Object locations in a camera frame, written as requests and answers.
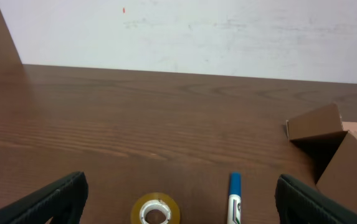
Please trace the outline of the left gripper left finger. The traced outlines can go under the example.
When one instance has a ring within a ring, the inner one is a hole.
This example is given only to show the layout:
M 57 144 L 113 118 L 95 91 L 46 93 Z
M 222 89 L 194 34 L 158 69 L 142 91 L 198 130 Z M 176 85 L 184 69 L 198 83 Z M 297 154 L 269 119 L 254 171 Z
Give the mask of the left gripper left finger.
M 73 172 L 0 209 L 0 224 L 80 222 L 88 198 L 83 172 Z

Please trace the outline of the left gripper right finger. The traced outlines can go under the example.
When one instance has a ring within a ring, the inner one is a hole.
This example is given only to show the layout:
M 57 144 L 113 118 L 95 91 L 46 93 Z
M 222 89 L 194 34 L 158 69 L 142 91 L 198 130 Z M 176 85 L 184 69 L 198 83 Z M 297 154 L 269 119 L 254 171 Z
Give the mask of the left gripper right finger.
M 278 178 L 275 204 L 281 224 L 357 224 L 357 214 L 288 174 Z

